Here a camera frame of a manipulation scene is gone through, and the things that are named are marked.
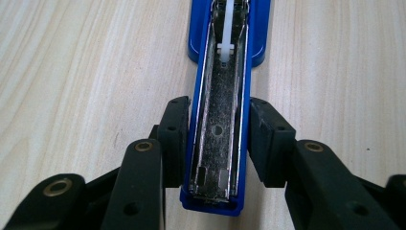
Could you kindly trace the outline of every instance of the wooden table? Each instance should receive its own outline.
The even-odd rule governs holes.
[[[0,226],[41,180],[90,181],[121,165],[167,101],[192,95],[191,0],[0,1]],[[329,145],[355,175],[406,173],[406,2],[273,2],[252,95],[298,139]],[[291,229],[283,189],[248,162],[238,218],[186,211],[167,190],[168,229]]]

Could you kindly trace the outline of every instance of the white plastic piece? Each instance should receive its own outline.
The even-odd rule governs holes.
[[[227,63],[230,59],[230,54],[234,50],[234,44],[231,44],[231,29],[233,26],[234,0],[227,0],[226,14],[224,16],[223,40],[217,44],[220,49],[220,60]]]

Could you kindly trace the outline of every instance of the light wood surface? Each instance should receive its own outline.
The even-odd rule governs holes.
[[[191,0],[0,1],[0,226],[41,180],[86,181],[121,165],[170,99],[192,95]],[[329,145],[385,185],[406,173],[406,2],[274,1],[252,95],[298,139]],[[292,229],[282,189],[248,162],[238,218],[186,211],[167,190],[167,229]]]

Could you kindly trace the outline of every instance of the blue stapler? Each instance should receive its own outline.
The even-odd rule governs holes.
[[[189,57],[198,63],[180,199],[238,216],[244,205],[251,68],[265,58],[270,0],[192,0]]]

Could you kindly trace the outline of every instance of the wood grain surface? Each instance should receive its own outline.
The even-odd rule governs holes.
[[[41,180],[86,181],[121,165],[167,102],[192,95],[191,0],[0,1],[0,226]],[[252,95],[298,139],[329,145],[385,185],[406,173],[406,2],[275,0]],[[167,190],[167,229],[292,229],[283,189],[248,162],[238,218],[186,211]]]

